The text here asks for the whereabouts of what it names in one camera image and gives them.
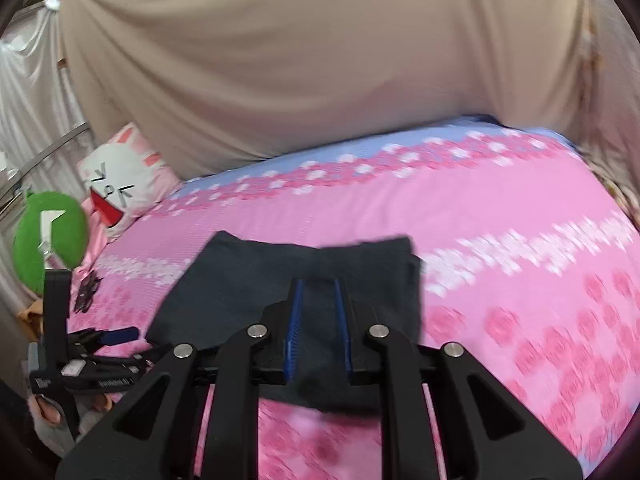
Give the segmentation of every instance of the beige curtain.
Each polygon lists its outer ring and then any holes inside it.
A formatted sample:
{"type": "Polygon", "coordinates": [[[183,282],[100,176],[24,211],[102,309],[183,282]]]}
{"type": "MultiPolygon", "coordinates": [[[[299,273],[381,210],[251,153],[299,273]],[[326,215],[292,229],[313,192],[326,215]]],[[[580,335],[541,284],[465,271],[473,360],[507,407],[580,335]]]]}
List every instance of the beige curtain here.
{"type": "Polygon", "coordinates": [[[134,120],[183,177],[465,113],[580,127],[586,0],[62,0],[106,140],[134,120]]]}
{"type": "Polygon", "coordinates": [[[588,159],[607,170],[627,195],[636,196],[632,202],[638,208],[640,44],[613,0],[593,1],[593,106],[578,140],[588,159]]]}

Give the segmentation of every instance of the pink bedsheet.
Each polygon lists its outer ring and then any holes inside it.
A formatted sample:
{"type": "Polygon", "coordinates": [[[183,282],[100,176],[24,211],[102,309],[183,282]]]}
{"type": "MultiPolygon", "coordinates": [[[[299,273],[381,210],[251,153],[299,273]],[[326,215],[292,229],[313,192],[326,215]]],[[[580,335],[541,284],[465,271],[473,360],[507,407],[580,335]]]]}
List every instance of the pink bedsheet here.
{"type": "MultiPolygon", "coordinates": [[[[422,342],[460,341],[588,474],[640,400],[639,236],[568,147],[503,134],[345,152],[224,189],[205,179],[108,245],[94,305],[70,330],[144,333],[218,230],[306,246],[408,234],[424,261],[422,342]]],[[[259,466],[263,479],[380,478],[378,423],[261,401],[259,466]]]]}
{"type": "Polygon", "coordinates": [[[80,265],[74,269],[73,278],[71,280],[71,305],[76,304],[76,297],[80,290],[80,284],[91,270],[94,268],[95,261],[107,246],[107,233],[104,230],[104,224],[100,218],[100,213],[94,211],[94,204],[90,198],[87,198],[81,204],[82,209],[86,213],[89,225],[89,243],[86,247],[86,253],[80,265]]]}

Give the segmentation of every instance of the dark gray towel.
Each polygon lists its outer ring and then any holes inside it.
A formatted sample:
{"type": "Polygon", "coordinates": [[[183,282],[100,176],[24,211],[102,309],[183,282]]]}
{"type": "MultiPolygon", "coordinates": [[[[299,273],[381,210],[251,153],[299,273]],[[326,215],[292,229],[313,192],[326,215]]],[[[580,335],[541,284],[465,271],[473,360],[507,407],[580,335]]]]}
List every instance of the dark gray towel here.
{"type": "Polygon", "coordinates": [[[220,345],[257,322],[265,306],[286,299],[292,278],[313,278],[305,286],[294,379],[287,386],[262,386],[260,394],[323,411],[375,413],[377,387],[347,383],[330,279],[344,278],[353,300],[417,341],[419,262],[405,237],[315,249],[218,232],[164,299],[146,339],[199,349],[220,345]]]}

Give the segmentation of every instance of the green cushion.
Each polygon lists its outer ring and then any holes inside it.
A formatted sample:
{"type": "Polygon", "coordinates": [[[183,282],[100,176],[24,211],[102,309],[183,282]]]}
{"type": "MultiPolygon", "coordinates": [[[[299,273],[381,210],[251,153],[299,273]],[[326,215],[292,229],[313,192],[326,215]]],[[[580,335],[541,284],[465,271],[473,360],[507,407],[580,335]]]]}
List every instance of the green cushion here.
{"type": "Polygon", "coordinates": [[[40,212],[63,210],[51,223],[51,245],[69,269],[84,258],[89,243],[89,227],[80,204],[70,196],[55,191],[32,194],[18,223],[14,238],[15,272],[27,287],[42,296],[44,261],[40,245],[40,212]]]}

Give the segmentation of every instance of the black clamp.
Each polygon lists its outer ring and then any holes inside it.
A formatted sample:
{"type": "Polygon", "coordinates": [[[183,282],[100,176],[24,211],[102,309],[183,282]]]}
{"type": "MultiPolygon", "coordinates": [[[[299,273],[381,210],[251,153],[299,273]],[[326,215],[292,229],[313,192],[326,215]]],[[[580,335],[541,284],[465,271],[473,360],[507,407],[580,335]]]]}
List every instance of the black clamp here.
{"type": "Polygon", "coordinates": [[[130,358],[96,356],[103,346],[138,339],[136,327],[120,330],[81,330],[66,333],[71,272],[48,269],[44,283],[44,328],[38,343],[29,346],[31,391],[58,406],[71,436],[79,434],[79,413],[74,395],[129,390],[167,348],[152,348],[130,358]]]}
{"type": "MultiPolygon", "coordinates": [[[[293,374],[302,295],[302,280],[294,280],[286,301],[219,347],[175,346],[69,453],[56,479],[193,478],[215,384],[201,478],[257,480],[258,384],[285,384],[293,374]]],[[[351,301],[341,280],[335,311],[351,384],[382,391],[383,480],[439,478],[425,383],[448,478],[582,480],[571,453],[462,345],[411,343],[351,301]]]]}

